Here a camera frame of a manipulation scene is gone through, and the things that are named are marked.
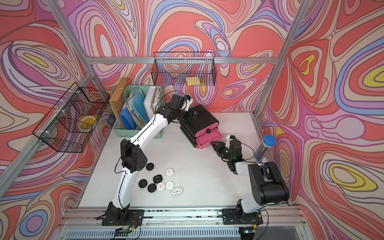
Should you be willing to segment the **pink top drawer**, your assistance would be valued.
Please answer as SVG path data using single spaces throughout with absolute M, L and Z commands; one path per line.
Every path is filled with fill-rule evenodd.
M 208 127 L 205 127 L 203 129 L 199 130 L 198 132 L 196 132 L 195 137 L 198 138 L 204 134 L 210 133 L 213 129 L 216 129 L 218 127 L 218 125 L 219 125 L 219 122 L 215 122 L 215 123 L 209 125 Z

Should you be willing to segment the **black drawer cabinet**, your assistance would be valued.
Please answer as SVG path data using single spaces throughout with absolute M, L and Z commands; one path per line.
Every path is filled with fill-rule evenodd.
M 198 112 L 198 119 L 195 122 L 180 121 L 180 129 L 190 141 L 190 143 L 193 145 L 193 147 L 197 148 L 197 138 L 195 137 L 196 132 L 219 121 L 202 105 L 193 107 L 190 110 L 196 110 Z M 215 132 L 220 132 L 218 127 L 216 129 L 213 129 L 210 133 Z

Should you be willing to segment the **white oblong earphone case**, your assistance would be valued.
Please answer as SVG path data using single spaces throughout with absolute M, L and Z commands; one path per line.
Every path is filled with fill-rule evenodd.
M 175 187 L 171 190 L 171 195 L 177 196 L 184 192 L 184 189 L 182 187 Z

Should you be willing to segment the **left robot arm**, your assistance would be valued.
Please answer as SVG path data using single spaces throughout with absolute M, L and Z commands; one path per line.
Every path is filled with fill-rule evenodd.
M 172 96 L 169 103 L 159 107 L 155 115 L 145 127 L 129 140 L 122 140 L 120 144 L 122 161 L 121 180 L 117 192 L 112 200 L 114 207 L 119 210 L 130 205 L 131 191 L 141 171 L 147 165 L 148 158 L 145 149 L 154 137 L 169 124 L 186 120 L 190 117 L 189 108 L 193 103 L 190 95 Z

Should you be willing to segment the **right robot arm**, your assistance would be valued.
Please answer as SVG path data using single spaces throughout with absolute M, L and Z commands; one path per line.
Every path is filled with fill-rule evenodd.
M 243 143 L 238 139 L 231 139 L 227 143 L 211 142 L 211 146 L 232 173 L 248 177 L 250 180 L 250 195 L 237 203 L 239 214 L 253 214 L 266 206 L 289 201 L 288 186 L 276 163 L 246 161 L 242 154 Z

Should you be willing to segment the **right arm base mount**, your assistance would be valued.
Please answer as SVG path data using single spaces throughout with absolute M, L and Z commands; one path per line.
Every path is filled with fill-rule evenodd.
M 220 216 L 224 225 L 256 225 L 264 223 L 260 212 L 246 214 L 238 209 L 222 209 Z

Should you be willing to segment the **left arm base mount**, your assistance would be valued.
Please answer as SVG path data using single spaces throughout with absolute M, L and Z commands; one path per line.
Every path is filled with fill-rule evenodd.
M 144 210 L 130 210 L 129 207 L 121 209 L 110 202 L 105 213 L 97 220 L 102 220 L 102 226 L 138 227 L 142 224 L 143 218 Z

